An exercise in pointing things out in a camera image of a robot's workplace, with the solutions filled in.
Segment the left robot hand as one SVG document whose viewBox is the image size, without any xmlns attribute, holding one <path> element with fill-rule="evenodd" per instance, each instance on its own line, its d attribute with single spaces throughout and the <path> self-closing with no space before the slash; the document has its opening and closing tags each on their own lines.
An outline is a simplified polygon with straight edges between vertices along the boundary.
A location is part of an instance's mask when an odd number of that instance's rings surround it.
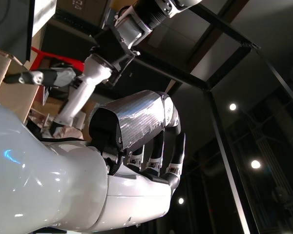
<svg viewBox="0 0 293 234">
<path fill-rule="evenodd" d="M 86 104 L 95 87 L 111 76 L 111 69 L 103 64 L 96 55 L 90 55 L 84 62 L 84 71 L 77 76 L 72 67 L 67 68 L 41 68 L 25 71 L 13 75 L 6 75 L 3 82 L 6 84 L 31 84 L 51 88 L 60 88 L 72 84 L 80 79 L 81 84 L 68 97 L 60 112 L 54 118 L 49 129 L 53 135 L 56 130 L 63 126 L 71 126 L 74 117 Z"/>
</svg>

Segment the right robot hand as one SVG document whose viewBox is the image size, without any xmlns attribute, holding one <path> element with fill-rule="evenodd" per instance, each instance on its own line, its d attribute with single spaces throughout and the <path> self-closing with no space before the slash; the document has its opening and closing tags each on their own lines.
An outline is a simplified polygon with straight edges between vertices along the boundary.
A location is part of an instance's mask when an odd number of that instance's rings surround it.
<svg viewBox="0 0 293 234">
<path fill-rule="evenodd" d="M 145 90 L 97 107 L 89 134 L 41 141 L 0 105 L 0 234 L 93 233 L 169 211 L 186 141 L 169 95 Z"/>
</svg>

